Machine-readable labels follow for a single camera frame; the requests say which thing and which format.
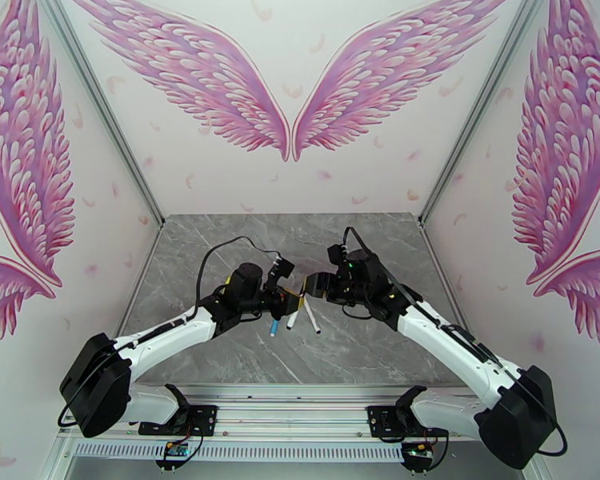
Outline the aluminium mounting rail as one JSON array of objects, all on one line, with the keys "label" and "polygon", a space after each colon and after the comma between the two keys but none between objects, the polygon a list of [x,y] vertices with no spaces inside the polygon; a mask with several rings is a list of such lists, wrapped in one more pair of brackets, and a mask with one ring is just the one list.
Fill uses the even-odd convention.
[{"label": "aluminium mounting rail", "polygon": [[[273,441],[371,440],[366,408],[393,406],[410,385],[360,384],[197,384],[166,386],[132,384],[130,400],[118,422],[100,433],[84,433],[81,426],[60,426],[84,438],[104,438],[128,433],[139,437],[141,422],[167,424],[180,402],[192,409],[216,406],[212,440]],[[451,432],[451,437],[478,439],[478,427],[470,423],[487,405],[468,387],[432,387],[413,400],[421,424]]]}]

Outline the small green circuit board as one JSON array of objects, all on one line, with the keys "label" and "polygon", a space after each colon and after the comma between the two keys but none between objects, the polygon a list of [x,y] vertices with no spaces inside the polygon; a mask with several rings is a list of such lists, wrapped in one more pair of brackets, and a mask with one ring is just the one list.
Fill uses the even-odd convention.
[{"label": "small green circuit board", "polygon": [[202,442],[194,446],[190,446],[188,442],[168,442],[155,463],[162,472],[175,472],[196,456],[201,447]]},{"label": "small green circuit board", "polygon": [[412,474],[423,474],[434,466],[434,448],[424,442],[401,443],[402,466]]}]

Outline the aluminium frame post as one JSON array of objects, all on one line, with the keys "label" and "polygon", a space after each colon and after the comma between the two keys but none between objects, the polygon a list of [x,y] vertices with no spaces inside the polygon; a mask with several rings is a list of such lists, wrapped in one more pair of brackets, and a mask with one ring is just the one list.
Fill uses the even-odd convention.
[{"label": "aluminium frame post", "polygon": [[497,88],[501,83],[502,77],[508,70],[508,66],[514,57],[522,38],[529,29],[539,7],[544,1],[545,0],[521,0],[515,16],[506,32],[506,36],[487,71],[478,95],[452,145],[449,157],[430,192],[430,196],[426,200],[422,212],[418,216],[418,224],[422,230],[426,228],[440,198],[450,184],[474,132],[479,127],[487,109],[495,98]]},{"label": "aluminium frame post", "polygon": [[144,203],[159,228],[163,228],[166,217],[162,212],[156,197],[134,157],[134,153],[120,126],[111,105],[106,97],[102,84],[88,59],[83,46],[78,39],[68,14],[60,0],[39,0],[45,14],[49,17],[52,27],[68,53],[87,95],[114,144],[119,157],[128,170]]}]

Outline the aluminium table edge strip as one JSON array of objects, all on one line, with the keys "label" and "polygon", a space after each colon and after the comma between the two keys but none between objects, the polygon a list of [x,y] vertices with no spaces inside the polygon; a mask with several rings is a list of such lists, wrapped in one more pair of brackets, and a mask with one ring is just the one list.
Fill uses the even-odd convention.
[{"label": "aluminium table edge strip", "polygon": [[164,230],[164,225],[161,225],[158,227],[156,234],[155,234],[155,236],[150,244],[150,247],[147,251],[147,254],[144,257],[144,259],[142,260],[142,265],[139,268],[138,276],[135,279],[133,288],[132,288],[130,296],[129,296],[129,300],[126,304],[126,308],[124,309],[124,313],[122,315],[120,322],[117,324],[117,326],[115,328],[115,331],[114,331],[115,337],[120,336],[122,334],[122,332],[124,331],[124,329],[126,327],[126,324],[128,323],[128,321],[130,319],[130,316],[132,315],[132,311],[133,311],[134,305],[137,301],[138,294],[142,288],[142,284],[145,281],[146,274],[147,274],[150,264],[154,258],[154,254],[156,252],[156,249],[158,248],[158,244],[160,243],[160,239],[162,237],[163,230]]},{"label": "aluminium table edge strip", "polygon": [[444,294],[446,296],[446,300],[448,301],[448,306],[450,308],[450,314],[453,318],[456,318],[456,313],[455,313],[455,308],[454,308],[454,296],[452,293],[452,289],[450,288],[446,273],[445,273],[444,269],[442,268],[442,264],[441,264],[437,254],[435,252],[435,249],[429,239],[429,236],[426,232],[426,228],[422,224],[418,224],[418,229],[419,229],[420,235],[422,236],[422,239],[425,243],[427,252],[433,263],[435,272],[436,272],[438,279],[440,280],[440,283],[442,285]]}]

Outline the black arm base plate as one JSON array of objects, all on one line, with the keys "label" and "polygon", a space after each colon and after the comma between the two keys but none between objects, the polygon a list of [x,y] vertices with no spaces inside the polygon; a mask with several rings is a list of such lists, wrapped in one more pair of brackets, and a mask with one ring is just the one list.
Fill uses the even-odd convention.
[{"label": "black arm base plate", "polygon": [[140,422],[140,435],[167,436],[180,438],[191,436],[213,436],[218,414],[216,405],[180,406],[174,415],[164,424]]},{"label": "black arm base plate", "polygon": [[402,442],[407,438],[444,438],[448,431],[423,426],[407,408],[368,406],[366,408],[370,434],[384,442]]}]

